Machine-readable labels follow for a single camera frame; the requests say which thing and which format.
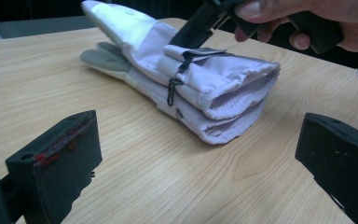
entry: wood grain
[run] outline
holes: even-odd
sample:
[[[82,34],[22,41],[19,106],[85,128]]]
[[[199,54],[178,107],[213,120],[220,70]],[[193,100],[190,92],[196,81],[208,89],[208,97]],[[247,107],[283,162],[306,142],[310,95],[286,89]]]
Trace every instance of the wood grain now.
[[[351,223],[294,153],[306,112],[358,129],[355,71],[233,38],[218,31],[205,46],[279,62],[282,71],[260,119],[224,146],[201,142],[125,83],[83,64],[82,51],[109,41],[98,29],[0,40],[0,177],[11,154],[59,120],[95,109],[103,163],[64,223]]]

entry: glove finger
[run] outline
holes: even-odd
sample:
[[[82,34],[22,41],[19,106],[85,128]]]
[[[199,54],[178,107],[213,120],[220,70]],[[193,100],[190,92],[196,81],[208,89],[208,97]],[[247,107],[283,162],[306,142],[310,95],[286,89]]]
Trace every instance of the glove finger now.
[[[121,80],[126,78],[126,75],[131,69],[130,63],[114,61],[112,58],[107,57],[105,54],[95,49],[84,51],[80,55],[80,58],[84,63],[89,64],[91,67]]]
[[[121,53],[121,49],[113,44],[107,42],[101,42],[97,44],[97,50],[102,55],[115,62],[127,62],[128,60]]]
[[[148,31],[158,22],[142,12],[120,5],[84,1],[81,6],[91,22],[120,48],[125,43],[138,49]]]

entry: black tool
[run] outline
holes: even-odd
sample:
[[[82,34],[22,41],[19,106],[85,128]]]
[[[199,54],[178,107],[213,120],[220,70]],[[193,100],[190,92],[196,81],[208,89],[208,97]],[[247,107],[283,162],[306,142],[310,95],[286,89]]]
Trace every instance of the black tool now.
[[[339,208],[358,223],[358,130],[337,119],[306,114],[296,159]]]
[[[95,111],[63,119],[6,159],[0,223],[61,223],[101,161]]]
[[[234,7],[240,3],[243,3],[243,0],[204,0],[203,5],[170,44],[197,49],[212,36],[211,29],[218,29],[229,19],[234,20],[243,32],[251,37],[263,24],[250,23],[237,17]],[[335,21],[325,20],[308,11],[290,15],[289,19],[297,30],[310,36],[310,46],[316,53],[330,50],[343,39],[341,28]]]

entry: hand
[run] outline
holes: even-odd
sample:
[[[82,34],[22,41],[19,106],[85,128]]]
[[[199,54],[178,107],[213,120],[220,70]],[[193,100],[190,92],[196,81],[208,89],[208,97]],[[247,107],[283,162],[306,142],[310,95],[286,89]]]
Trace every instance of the hand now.
[[[258,31],[261,42],[268,42],[275,29],[289,21],[286,16],[300,11],[310,11],[322,18],[338,21],[344,34],[338,45],[358,52],[358,0],[246,0],[236,7],[237,16],[245,21],[266,23]],[[249,37],[237,28],[235,38],[245,41]],[[310,46],[310,37],[300,32],[292,34],[289,41],[296,49]]]

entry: glove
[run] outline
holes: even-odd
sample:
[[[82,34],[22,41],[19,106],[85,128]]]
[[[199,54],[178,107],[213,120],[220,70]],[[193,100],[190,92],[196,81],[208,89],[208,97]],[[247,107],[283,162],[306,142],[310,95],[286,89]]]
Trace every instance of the glove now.
[[[96,1],[84,1],[82,8],[134,67],[170,87],[169,105],[177,91],[210,119],[235,119],[260,104],[279,75],[278,63],[169,46],[177,31],[142,12]]]
[[[150,98],[157,108],[168,114],[209,144],[225,144],[245,132],[262,112],[264,100],[249,106],[242,114],[231,119],[210,119],[180,95],[172,106],[166,103],[168,87],[157,83],[133,67],[118,46],[109,43],[97,44],[97,49],[84,51],[80,58],[91,67],[118,79]]]

